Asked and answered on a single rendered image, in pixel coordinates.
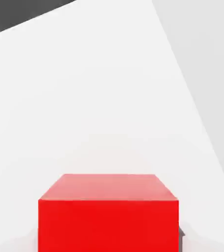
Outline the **small red cube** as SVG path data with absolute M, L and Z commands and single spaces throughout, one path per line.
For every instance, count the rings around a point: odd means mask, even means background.
M 179 252 L 179 201 L 150 174 L 65 174 L 38 201 L 38 252 Z

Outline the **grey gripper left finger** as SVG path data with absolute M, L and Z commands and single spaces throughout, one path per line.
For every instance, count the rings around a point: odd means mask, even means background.
M 38 252 L 38 229 L 32 229 L 26 236 L 18 239 L 15 252 Z

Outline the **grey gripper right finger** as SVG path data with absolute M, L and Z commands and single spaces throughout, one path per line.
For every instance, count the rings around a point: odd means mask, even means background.
M 216 252 L 216 247 L 201 237 L 189 224 L 180 224 L 180 252 Z

